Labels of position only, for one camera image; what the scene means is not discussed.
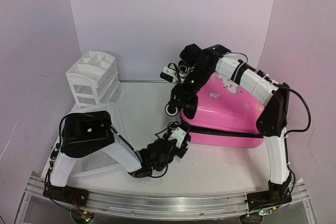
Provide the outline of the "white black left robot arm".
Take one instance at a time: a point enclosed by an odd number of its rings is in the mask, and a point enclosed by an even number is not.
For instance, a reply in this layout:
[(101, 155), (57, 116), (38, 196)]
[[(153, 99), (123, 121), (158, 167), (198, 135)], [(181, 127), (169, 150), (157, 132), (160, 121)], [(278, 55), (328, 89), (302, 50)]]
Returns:
[(70, 113), (59, 123), (59, 142), (50, 157), (46, 184), (59, 201), (70, 197), (68, 178), (81, 158), (103, 151), (117, 161), (134, 178), (154, 178), (154, 171), (167, 173), (174, 157), (187, 152), (191, 125), (174, 121), (156, 134), (146, 148), (136, 150), (113, 126), (107, 111)]

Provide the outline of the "white perforated plastic basket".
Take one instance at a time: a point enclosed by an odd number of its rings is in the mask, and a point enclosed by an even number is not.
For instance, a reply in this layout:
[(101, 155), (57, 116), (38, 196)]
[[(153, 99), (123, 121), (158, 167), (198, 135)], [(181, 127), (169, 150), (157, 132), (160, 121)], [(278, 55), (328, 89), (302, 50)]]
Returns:
[[(98, 111), (109, 112), (112, 116), (112, 126), (117, 129), (122, 136), (127, 136), (119, 107), (115, 103), (91, 105), (84, 108), (80, 108), (75, 104), (71, 109), (71, 113)], [(72, 169), (70, 178), (86, 177), (115, 169), (123, 169), (123, 167), (107, 153), (99, 150), (77, 161)]]

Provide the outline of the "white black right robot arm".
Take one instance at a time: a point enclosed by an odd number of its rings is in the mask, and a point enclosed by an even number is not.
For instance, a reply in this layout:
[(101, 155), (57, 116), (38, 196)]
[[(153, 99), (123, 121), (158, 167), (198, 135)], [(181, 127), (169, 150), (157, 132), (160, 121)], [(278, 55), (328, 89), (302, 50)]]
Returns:
[(248, 194), (250, 208), (291, 201), (287, 84), (278, 84), (220, 44), (205, 49), (186, 46), (179, 63), (164, 67), (160, 76), (174, 84), (165, 112), (191, 125), (192, 143), (249, 148), (266, 144), (268, 189)]

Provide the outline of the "pink cartoon hard-shell suitcase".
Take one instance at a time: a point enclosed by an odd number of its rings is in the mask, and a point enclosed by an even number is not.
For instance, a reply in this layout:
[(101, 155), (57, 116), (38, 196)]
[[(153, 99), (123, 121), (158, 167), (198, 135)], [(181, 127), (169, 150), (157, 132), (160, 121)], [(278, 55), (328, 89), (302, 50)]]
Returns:
[(254, 148), (264, 141), (256, 121), (264, 107), (236, 83), (214, 72), (199, 90), (193, 119), (181, 110), (177, 115), (189, 123), (191, 143)]

